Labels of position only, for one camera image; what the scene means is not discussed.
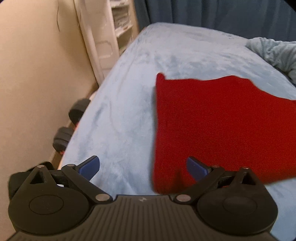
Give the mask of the light blue bed sheet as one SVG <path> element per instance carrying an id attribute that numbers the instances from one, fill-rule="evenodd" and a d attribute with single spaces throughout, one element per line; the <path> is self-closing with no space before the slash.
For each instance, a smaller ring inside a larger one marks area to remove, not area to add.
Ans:
<path id="1" fill-rule="evenodd" d="M 230 33 L 186 25 L 146 27 L 119 58 L 83 114 L 62 163 L 100 159 L 92 182 L 112 196 L 154 195 L 156 77 L 214 80 L 237 76 L 271 95 L 295 101 L 288 76 Z M 295 177 L 266 183 L 279 214 L 272 234 L 295 240 Z"/>

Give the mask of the red knit sweater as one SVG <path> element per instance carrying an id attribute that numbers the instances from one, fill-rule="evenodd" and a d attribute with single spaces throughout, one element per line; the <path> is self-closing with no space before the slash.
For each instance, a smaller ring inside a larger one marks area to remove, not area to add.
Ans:
<path id="1" fill-rule="evenodd" d="M 237 171 L 247 166 L 263 183 L 295 177 L 295 101 L 271 95 L 250 80 L 156 77 L 155 192 L 194 184 L 188 157 Z"/>

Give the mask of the white shelf unit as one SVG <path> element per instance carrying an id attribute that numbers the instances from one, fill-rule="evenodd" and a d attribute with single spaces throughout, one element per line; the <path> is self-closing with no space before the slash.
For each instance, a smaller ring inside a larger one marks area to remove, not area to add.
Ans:
<path id="1" fill-rule="evenodd" d="M 121 56 L 139 34 L 133 0 L 110 1 L 119 55 Z"/>

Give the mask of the black backpack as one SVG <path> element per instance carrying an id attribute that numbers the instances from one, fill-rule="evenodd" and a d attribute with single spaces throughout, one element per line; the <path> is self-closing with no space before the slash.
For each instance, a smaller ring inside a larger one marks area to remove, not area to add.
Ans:
<path id="1" fill-rule="evenodd" d="M 54 170 L 54 166 L 50 162 L 43 162 L 40 165 L 44 165 L 49 171 Z M 20 186 L 23 184 L 23 182 L 27 179 L 27 177 L 30 175 L 30 173 L 34 170 L 35 167 L 30 168 L 29 170 L 25 172 L 18 172 L 14 173 L 10 176 L 9 182 L 8 182 L 8 192 L 9 192 L 9 200 L 13 198 L 15 193 L 18 191 Z M 31 181 L 32 184 L 39 184 L 43 183 L 43 178 L 41 177 L 41 174 L 37 174 L 36 177 Z"/>

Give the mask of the dark blue curtain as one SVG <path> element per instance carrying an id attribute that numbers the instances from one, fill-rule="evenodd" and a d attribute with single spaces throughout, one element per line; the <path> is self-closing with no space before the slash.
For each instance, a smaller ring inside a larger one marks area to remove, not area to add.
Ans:
<path id="1" fill-rule="evenodd" d="M 295 40 L 295 1 L 134 1 L 140 29 L 164 22 L 247 39 Z"/>

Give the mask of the black dumbbell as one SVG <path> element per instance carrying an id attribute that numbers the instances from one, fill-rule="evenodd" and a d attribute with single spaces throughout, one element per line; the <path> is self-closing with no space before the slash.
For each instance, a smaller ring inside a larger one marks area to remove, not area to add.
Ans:
<path id="1" fill-rule="evenodd" d="M 66 151 L 67 145 L 70 143 L 74 131 L 76 130 L 79 121 L 88 108 L 90 102 L 91 100 L 88 98 L 81 98 L 74 102 L 68 111 L 68 117 L 70 120 L 69 125 L 62 126 L 56 131 L 52 146 L 61 156 Z"/>

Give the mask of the grey-blue fleece blanket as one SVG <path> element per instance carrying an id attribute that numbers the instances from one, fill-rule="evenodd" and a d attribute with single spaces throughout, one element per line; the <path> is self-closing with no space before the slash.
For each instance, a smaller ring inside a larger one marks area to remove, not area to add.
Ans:
<path id="1" fill-rule="evenodd" d="M 295 85 L 296 43 L 276 41 L 264 37 L 247 40 L 246 47 L 268 64 L 283 72 Z"/>

